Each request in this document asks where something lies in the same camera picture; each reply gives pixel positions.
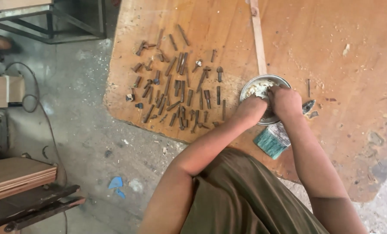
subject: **hand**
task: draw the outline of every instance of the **hand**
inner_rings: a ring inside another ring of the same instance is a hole
[[[267,109],[268,102],[267,99],[261,99],[253,94],[240,104],[232,119],[249,129],[260,121]]]
[[[268,96],[274,113],[282,122],[303,116],[300,94],[286,85],[270,87]]]

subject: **metal bowl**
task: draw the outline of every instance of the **metal bowl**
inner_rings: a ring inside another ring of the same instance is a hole
[[[266,93],[267,88],[269,86],[273,85],[280,85],[284,84],[287,87],[291,88],[290,84],[283,79],[282,77],[279,77],[278,75],[272,75],[272,74],[266,74],[266,75],[259,75],[258,77],[252,78],[243,88],[240,95],[240,103],[248,98],[251,94],[254,93],[254,91],[257,91],[256,95],[260,96],[262,98],[267,97]],[[279,118],[274,115],[269,118],[261,119],[258,122],[258,125],[272,125],[277,122],[279,122]]]

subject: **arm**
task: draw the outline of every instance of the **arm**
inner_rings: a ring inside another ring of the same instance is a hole
[[[296,172],[307,191],[313,214],[331,234],[366,233],[338,173],[302,114],[300,95],[276,86],[269,96],[290,138]]]
[[[266,108],[267,102],[260,98],[248,98],[231,119],[186,147],[160,179],[138,233],[179,233],[191,208],[192,177],[199,174],[231,141],[254,126]]]

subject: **metal table frame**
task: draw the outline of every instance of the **metal table frame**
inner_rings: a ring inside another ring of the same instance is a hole
[[[23,17],[35,16],[35,15],[46,15],[48,29],[36,26],[34,24],[31,24],[29,22],[26,22],[20,19]],[[72,36],[72,37],[64,37],[64,38],[55,37],[54,36],[55,32],[53,30],[53,15],[58,17],[60,20],[66,21],[70,24],[77,26],[78,28],[85,30],[88,34]],[[34,39],[46,44],[50,44],[50,45],[62,44],[67,42],[80,42],[80,41],[87,41],[87,40],[105,39],[107,38],[106,24],[105,24],[105,0],[98,0],[98,18],[99,18],[100,30],[94,29],[93,27],[77,20],[76,18],[58,10],[53,5],[41,5],[41,6],[34,6],[30,8],[21,8],[16,10],[8,10],[8,11],[0,12],[0,22],[8,20],[12,23],[15,23],[15,24],[24,26],[26,28],[32,29],[34,31],[37,31],[39,33],[45,34],[47,35],[47,38],[29,33],[29,32],[25,32],[20,29],[17,29],[2,23],[0,23],[0,29],[11,33],[15,33],[20,36],[28,37],[30,39]]]

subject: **blue plastic shard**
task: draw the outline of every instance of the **blue plastic shard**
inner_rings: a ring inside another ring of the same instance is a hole
[[[120,189],[118,189],[118,188],[116,189],[115,193],[123,199],[126,198],[126,195],[124,195],[124,193],[122,191],[120,191]]]
[[[114,177],[111,182],[110,182],[110,185],[108,186],[108,189],[113,189],[113,188],[117,188],[117,187],[122,187],[123,186],[123,180],[121,179],[121,177]]]

